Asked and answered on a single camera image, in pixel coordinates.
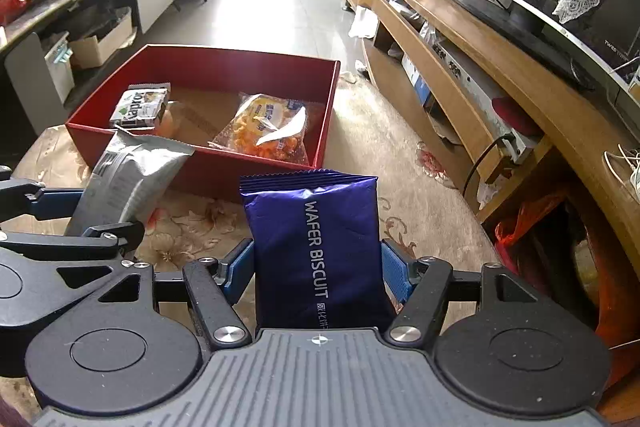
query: floor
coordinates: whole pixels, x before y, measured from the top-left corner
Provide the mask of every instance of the floor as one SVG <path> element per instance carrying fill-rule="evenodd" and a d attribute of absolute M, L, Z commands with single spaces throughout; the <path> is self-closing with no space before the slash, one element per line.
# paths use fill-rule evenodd
<path fill-rule="evenodd" d="M 348 37 L 353 13 L 342 0 L 177 0 L 145 35 L 155 44 L 203 44 L 340 60 L 342 70 L 364 61 Z"/>

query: red open box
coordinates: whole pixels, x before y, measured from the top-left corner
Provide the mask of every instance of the red open box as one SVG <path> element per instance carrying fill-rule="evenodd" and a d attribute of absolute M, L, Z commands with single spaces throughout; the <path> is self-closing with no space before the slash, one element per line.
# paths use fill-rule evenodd
<path fill-rule="evenodd" d="M 194 146 L 196 151 L 171 187 L 239 201 L 240 176 L 322 167 L 339 74 L 340 62 L 335 60 L 148 44 L 96 89 L 66 122 L 66 128 L 84 161 L 94 167 L 113 135 L 113 130 L 108 129 L 113 108 L 129 84 L 170 82 L 189 89 L 262 92 L 322 103 L 322 125 L 311 128 L 304 140 L 309 166 Z"/>

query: gray ribbed plate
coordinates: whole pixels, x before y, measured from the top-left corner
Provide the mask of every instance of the gray ribbed plate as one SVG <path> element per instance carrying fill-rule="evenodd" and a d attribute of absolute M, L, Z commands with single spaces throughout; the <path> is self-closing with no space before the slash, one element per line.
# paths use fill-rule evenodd
<path fill-rule="evenodd" d="M 218 351 L 191 387 L 133 415 L 84 419 L 48 408 L 36 427 L 529 426 L 451 394 L 417 351 L 373 330 L 264 330 L 251 346 Z M 592 412 L 536 423 L 604 425 Z"/>

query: metal bolt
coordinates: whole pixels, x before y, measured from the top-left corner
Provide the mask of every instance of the metal bolt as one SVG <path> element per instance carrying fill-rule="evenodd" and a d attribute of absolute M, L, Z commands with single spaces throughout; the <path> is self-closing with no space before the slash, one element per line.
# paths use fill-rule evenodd
<path fill-rule="evenodd" d="M 214 338 L 222 343 L 231 344 L 244 339 L 246 333 L 238 326 L 222 326 L 213 332 Z"/>
<path fill-rule="evenodd" d="M 396 342 L 415 342 L 422 336 L 420 330 L 413 326 L 398 326 L 389 331 L 389 335 Z"/>

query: triangular cutout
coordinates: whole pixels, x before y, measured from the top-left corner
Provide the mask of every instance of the triangular cutout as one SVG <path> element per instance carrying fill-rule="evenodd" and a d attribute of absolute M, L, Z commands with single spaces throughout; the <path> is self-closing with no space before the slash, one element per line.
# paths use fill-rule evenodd
<path fill-rule="evenodd" d="M 132 274 L 98 299 L 100 302 L 135 302 L 140 293 L 140 275 Z"/>
<path fill-rule="evenodd" d="M 108 266 L 74 266 L 58 268 L 60 277 L 69 288 L 81 288 L 111 273 Z"/>
<path fill-rule="evenodd" d="M 531 303 L 537 300 L 513 279 L 504 274 L 498 275 L 495 283 L 498 290 L 498 300 L 502 302 Z"/>

